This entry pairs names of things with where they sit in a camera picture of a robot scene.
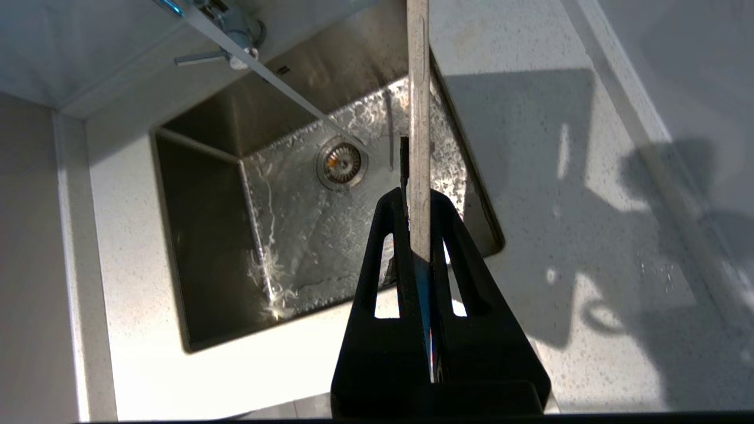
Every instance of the stainless steel sink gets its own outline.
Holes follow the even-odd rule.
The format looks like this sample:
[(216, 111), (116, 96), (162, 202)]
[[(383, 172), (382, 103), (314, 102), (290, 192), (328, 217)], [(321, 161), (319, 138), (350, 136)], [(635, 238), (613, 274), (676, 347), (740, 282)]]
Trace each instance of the stainless steel sink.
[[(406, 46), (405, 2), (385, 0), (266, 64), (365, 149), (256, 74), (156, 130), (187, 350), (352, 298), (374, 207), (399, 184)], [(432, 187), (488, 256), (502, 249), (499, 225), (436, 75), (431, 91)], [(383, 272), (391, 256), (387, 240)]]

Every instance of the speckled countertop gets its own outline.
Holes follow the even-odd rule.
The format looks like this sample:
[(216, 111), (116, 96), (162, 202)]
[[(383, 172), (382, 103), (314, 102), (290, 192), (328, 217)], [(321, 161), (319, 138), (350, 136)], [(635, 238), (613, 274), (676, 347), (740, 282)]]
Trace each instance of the speckled countertop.
[[(561, 3), (433, 0), (430, 32), (507, 242), (487, 263), (560, 409), (743, 402), (752, 369), (725, 367), (738, 351)], [(165, 69), (87, 122), (119, 419), (219, 418), (329, 390), (347, 305), (181, 347), (149, 131), (237, 77)]]

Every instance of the faucet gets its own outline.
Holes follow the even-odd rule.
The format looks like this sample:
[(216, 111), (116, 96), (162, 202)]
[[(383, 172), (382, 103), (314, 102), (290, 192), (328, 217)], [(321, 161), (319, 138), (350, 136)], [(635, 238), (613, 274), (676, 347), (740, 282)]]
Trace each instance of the faucet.
[[(162, 8), (183, 17), (183, 9), (175, 0), (153, 0)], [(261, 20), (255, 20), (250, 26), (244, 12), (237, 6), (225, 5), (220, 0), (186, 0), (207, 15), (235, 44), (239, 45), (254, 59), (259, 59), (259, 46), (267, 38), (267, 27)], [(241, 71), (249, 66), (225, 49), (176, 57), (173, 61), (177, 66), (195, 65), (198, 63), (227, 60), (230, 67)]]

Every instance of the white countertop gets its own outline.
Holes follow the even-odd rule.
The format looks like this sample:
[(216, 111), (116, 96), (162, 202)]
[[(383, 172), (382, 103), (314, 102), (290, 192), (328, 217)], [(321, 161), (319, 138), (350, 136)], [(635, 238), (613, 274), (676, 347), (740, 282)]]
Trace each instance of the white countertop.
[[(731, 343), (643, 164), (624, 172), (633, 142), (562, 5), (436, 0), (430, 17), (507, 242), (487, 263), (560, 409), (717, 405), (684, 367), (714, 366)], [(119, 419), (220, 418), (329, 390), (348, 305), (182, 349), (149, 131), (239, 76), (166, 67), (87, 121)], [(747, 370), (696, 372), (728, 384)]]

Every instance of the metal rod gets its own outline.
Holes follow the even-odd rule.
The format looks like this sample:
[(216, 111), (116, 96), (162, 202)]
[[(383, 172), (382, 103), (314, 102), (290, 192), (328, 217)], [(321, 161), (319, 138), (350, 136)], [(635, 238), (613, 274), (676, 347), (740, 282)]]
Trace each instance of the metal rod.
[(409, 0), (409, 237), (430, 375), (430, 144), (429, 144), (429, 4)]
[(160, 128), (156, 130), (155, 134), (159, 137), (164, 137), (172, 141), (173, 143), (180, 144), (181, 146), (188, 147), (198, 152), (206, 153), (214, 158), (218, 158), (232, 164), (238, 162), (238, 158), (231, 155), (230, 153), (223, 152), (220, 149), (215, 149), (214, 147), (208, 146), (203, 143), (199, 143), (198, 141), (192, 138), (188, 138), (183, 134), (178, 134), (175, 131), (171, 131), (166, 128)]

